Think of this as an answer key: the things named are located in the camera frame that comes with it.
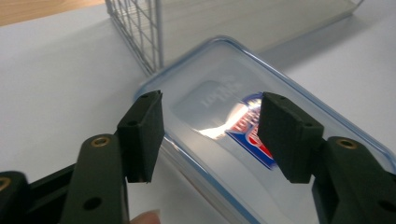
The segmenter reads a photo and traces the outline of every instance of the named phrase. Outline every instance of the container lid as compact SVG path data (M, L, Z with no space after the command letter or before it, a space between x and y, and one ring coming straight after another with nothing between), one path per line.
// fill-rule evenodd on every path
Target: container lid
M178 160L197 170L250 223L318 222L313 178L308 185L291 184L257 138L264 91L291 99L318 120L325 139L344 136L363 143L395 173L396 160L387 148L229 37L194 49L136 97L154 90L163 92L167 150L181 155Z

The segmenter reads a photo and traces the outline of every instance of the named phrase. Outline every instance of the product label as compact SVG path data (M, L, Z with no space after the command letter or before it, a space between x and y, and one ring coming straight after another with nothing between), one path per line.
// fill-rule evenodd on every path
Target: product label
M234 124L225 132L259 160L266 167L270 168L276 163L262 141L257 135L259 129L260 108L262 105L262 93L256 93L244 98L241 103L245 109L237 116Z

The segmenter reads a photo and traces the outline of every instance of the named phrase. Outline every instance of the wire basket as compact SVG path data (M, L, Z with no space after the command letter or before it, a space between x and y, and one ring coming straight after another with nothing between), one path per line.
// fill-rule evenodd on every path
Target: wire basket
M349 16L362 2L106 0L106 5L151 76L210 37L228 35L260 52Z

